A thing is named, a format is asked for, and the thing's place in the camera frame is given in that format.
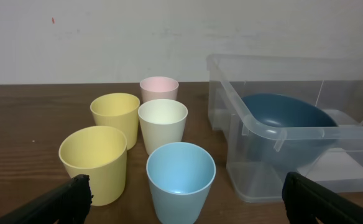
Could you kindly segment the dark blue large bowl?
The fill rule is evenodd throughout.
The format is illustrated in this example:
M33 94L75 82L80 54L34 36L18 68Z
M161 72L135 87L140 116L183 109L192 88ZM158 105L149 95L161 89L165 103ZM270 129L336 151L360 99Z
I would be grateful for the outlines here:
M243 97L253 117L273 128L336 127L336 122L324 111L285 95L261 93ZM244 140L246 157L263 161L283 170L295 170L316 160L336 144L335 139L286 140L279 151L275 141L248 135Z

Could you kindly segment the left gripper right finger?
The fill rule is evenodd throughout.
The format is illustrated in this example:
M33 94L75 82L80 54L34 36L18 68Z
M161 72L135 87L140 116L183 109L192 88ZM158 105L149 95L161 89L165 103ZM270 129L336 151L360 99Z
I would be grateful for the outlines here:
M291 224L363 223L362 207L297 172L287 174L282 199Z

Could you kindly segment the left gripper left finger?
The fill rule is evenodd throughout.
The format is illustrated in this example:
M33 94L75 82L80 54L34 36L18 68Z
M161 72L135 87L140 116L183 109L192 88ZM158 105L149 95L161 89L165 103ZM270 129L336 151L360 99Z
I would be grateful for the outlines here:
M85 222L92 204L90 177L79 174L68 182L0 217L0 223Z

